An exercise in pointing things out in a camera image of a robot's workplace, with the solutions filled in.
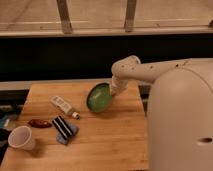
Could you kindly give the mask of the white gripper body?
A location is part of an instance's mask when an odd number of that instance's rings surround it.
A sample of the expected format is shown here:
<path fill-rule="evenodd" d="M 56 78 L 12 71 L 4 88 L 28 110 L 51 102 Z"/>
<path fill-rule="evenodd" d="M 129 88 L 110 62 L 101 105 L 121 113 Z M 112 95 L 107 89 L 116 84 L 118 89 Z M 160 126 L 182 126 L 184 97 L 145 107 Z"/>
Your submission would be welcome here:
<path fill-rule="evenodd" d="M 122 93 L 127 88 L 127 84 L 126 80 L 113 77 L 110 84 L 110 94 L 115 96 Z"/>

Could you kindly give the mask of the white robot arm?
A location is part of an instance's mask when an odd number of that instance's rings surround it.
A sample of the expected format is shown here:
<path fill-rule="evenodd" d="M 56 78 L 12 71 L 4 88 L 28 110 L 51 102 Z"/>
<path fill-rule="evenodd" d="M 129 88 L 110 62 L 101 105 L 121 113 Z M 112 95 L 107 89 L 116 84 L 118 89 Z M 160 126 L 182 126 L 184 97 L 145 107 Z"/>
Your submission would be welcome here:
<path fill-rule="evenodd" d="M 213 58 L 142 63 L 132 55 L 111 72 L 114 95 L 130 80 L 151 84 L 149 171 L 213 171 Z"/>

